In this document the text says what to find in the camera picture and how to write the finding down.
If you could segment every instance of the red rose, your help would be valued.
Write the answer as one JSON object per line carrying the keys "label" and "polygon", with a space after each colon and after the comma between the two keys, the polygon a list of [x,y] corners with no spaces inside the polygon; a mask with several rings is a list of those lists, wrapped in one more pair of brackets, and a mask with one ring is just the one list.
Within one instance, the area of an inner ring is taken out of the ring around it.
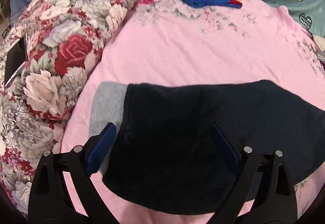
{"label": "red rose", "polygon": [[92,43],[83,35],[75,34],[59,45],[54,70],[59,75],[67,73],[67,67],[82,67],[85,69],[85,59],[93,49]]}
{"label": "red rose", "polygon": [[155,0],[142,0],[141,1],[141,4],[143,4],[143,5],[149,5],[152,2],[155,2]]}

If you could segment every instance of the floral blanket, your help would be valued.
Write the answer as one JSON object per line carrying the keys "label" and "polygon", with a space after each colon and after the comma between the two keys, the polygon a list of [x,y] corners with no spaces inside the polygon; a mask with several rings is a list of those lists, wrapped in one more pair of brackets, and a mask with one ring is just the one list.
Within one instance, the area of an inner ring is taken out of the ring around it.
{"label": "floral blanket", "polygon": [[[33,0],[0,45],[0,185],[28,213],[42,153],[63,128],[104,44],[136,0]],[[28,61],[4,87],[8,51],[25,37]]]}

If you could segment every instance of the black phone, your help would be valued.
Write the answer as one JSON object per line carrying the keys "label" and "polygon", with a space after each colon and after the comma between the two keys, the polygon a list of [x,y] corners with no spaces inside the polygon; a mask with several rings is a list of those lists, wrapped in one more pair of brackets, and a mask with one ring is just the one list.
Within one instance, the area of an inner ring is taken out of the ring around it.
{"label": "black phone", "polygon": [[27,50],[25,38],[21,38],[14,47],[7,53],[7,61],[5,63],[4,84],[5,87],[13,80],[13,78],[22,69],[27,61]]}

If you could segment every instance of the pink fabric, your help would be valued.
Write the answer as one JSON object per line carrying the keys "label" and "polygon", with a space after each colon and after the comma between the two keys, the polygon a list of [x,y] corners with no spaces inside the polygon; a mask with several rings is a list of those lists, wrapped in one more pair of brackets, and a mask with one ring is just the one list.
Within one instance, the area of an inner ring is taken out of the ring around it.
{"label": "pink fabric", "polygon": [[[313,42],[286,7],[275,9],[260,0],[239,0],[241,9],[193,10],[178,1],[142,0],[116,39],[106,45],[69,120],[62,152],[87,141],[92,100],[104,81],[182,86],[268,79],[325,110],[325,79],[312,51]],[[203,224],[211,216],[149,210],[110,192],[99,173],[91,179],[122,224]],[[296,186],[299,215],[312,203],[324,180],[323,164]],[[77,211],[85,214],[72,182],[67,184]],[[251,205],[247,202],[241,213]]]}

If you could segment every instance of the blue gripper pad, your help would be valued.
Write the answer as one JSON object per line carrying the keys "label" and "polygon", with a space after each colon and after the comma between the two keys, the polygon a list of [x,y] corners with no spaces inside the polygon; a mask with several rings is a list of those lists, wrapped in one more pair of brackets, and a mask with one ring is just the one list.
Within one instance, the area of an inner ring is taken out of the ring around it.
{"label": "blue gripper pad", "polygon": [[238,175],[240,172],[239,156],[217,124],[213,124],[211,127],[211,140],[218,149],[228,171]]}
{"label": "blue gripper pad", "polygon": [[86,174],[88,176],[98,172],[107,153],[112,149],[117,137],[115,125],[111,124],[106,130],[104,129],[100,135],[100,139],[87,157]]}

